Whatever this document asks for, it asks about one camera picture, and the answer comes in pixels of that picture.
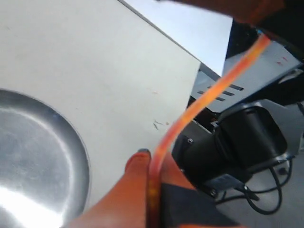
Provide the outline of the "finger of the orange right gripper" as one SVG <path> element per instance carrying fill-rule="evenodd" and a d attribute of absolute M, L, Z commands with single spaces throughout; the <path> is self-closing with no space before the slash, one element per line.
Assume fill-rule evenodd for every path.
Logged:
<path fill-rule="evenodd" d="M 257 25 L 269 18 L 304 21 L 302 0 L 176 0 L 205 10 L 233 17 L 243 23 Z"/>

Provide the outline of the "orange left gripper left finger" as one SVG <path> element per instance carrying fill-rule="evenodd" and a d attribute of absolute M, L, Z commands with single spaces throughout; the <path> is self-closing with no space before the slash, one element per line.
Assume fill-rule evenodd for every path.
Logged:
<path fill-rule="evenodd" d="M 147 171 L 151 154 L 140 149 L 126 163 L 112 189 L 92 208 L 71 221 L 67 228 L 146 227 Z"/>

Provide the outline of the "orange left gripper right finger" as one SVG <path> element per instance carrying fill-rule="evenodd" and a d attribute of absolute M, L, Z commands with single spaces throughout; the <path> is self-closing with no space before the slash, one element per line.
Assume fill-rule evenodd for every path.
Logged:
<path fill-rule="evenodd" d="M 199 192 L 167 153 L 161 170 L 161 228 L 242 228 Z"/>

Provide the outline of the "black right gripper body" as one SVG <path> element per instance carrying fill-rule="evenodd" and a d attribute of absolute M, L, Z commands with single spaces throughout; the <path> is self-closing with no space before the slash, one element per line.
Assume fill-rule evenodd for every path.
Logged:
<path fill-rule="evenodd" d="M 257 40 L 258 31 L 284 46 L 300 62 L 304 61 L 303 9 L 283 9 L 256 26 L 233 21 L 226 59 L 247 51 Z"/>

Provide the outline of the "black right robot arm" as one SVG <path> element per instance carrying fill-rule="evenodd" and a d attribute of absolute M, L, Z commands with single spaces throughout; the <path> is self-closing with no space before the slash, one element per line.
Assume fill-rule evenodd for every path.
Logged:
<path fill-rule="evenodd" d="M 186 5 L 231 16 L 256 26 L 263 34 L 245 56 L 169 129 L 150 162 L 148 189 L 158 191 L 164 181 L 164 162 L 173 138 L 199 112 L 242 75 L 266 49 L 271 38 L 304 53 L 304 3 L 301 0 L 187 0 Z M 194 143 L 182 156 L 192 186 L 208 181 L 228 168 L 261 171 L 295 156 L 304 130 L 304 77 L 272 82 L 243 103 L 221 113 L 218 127 L 206 140 Z"/>

